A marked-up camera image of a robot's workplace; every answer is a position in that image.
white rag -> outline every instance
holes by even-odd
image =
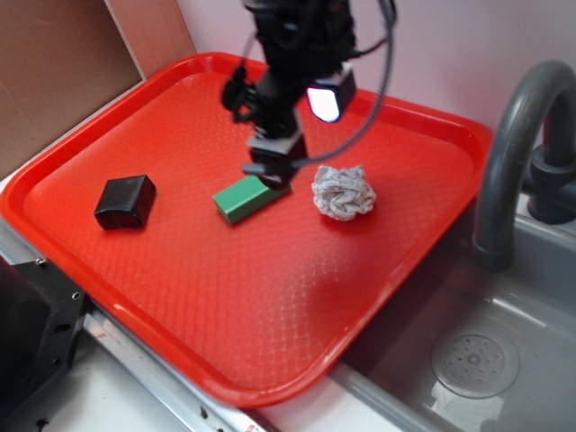
[[[371,211],[376,194],[364,177],[361,166],[340,171],[320,166],[312,184],[314,204],[320,213],[337,221],[351,221],[357,213]]]

black cube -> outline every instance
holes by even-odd
[[[147,175],[108,180],[94,211],[94,216],[104,230],[142,228],[152,203],[156,187]]]

faucet spout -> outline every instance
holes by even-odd
[[[543,145],[534,150],[527,171],[542,126]],[[575,138],[576,76],[561,61],[540,63],[518,85],[492,142],[472,239],[481,268],[498,272],[512,264],[514,218],[525,174],[528,209],[535,219],[564,223],[576,216],[558,199],[573,189],[563,187],[576,178]]]

sink drain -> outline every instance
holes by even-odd
[[[466,398],[489,398],[516,379],[518,352],[493,328],[453,328],[434,344],[432,369],[448,390]]]

gray plastic sink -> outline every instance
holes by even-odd
[[[515,230],[514,266],[485,274],[466,211],[342,359],[421,430],[576,430],[576,237]]]

